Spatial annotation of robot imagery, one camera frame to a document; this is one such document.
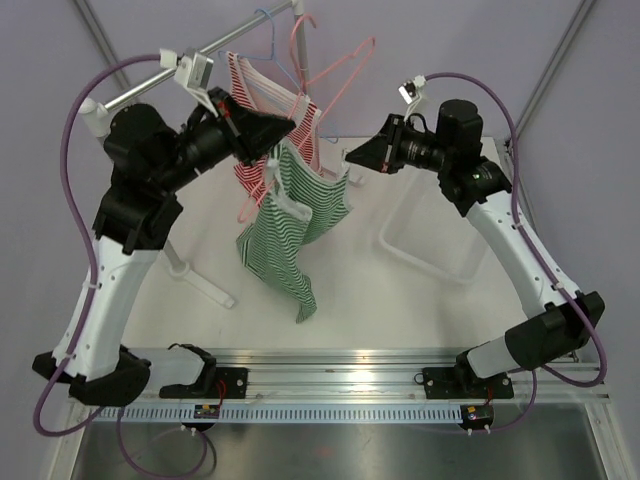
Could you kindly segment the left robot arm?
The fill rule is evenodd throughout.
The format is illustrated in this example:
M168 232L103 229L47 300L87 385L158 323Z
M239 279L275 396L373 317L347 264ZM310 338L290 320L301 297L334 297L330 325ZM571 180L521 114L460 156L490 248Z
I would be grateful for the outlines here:
M64 337L33 362L36 373L68 385L87 406L127 406L149 382L151 362L121 340L183 210L178 191L229 156L255 164L295 127L285 115L239 105L219 87L207 96L211 104L198 105L178 131L146 103L111 121L103 148L113 170L92 226L87 277Z

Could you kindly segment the green striped tank top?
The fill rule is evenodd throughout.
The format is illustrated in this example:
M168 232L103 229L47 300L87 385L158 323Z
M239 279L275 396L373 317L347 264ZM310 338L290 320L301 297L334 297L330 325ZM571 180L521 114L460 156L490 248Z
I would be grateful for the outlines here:
M351 212L349 173L350 166L341 162L338 176L326 179L311 169L290 140L281 141L267 155L265 179L273 186L253 223L236 239L243 266L297 302L298 323L317 311L311 280L298 266L300 250Z

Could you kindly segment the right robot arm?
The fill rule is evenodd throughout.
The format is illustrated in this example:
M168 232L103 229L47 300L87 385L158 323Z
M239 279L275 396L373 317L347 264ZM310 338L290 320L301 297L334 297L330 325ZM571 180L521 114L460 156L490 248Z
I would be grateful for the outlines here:
M409 118L391 114L345 157L383 174L405 166L435 172L444 197L488 243L511 280L526 319L457 356L453 383L465 397L509 371L534 371L585 346L605 308L599 293L583 292L562 272L520 214L515 184L481 153L482 130L475 104L448 100L435 131L419 131Z

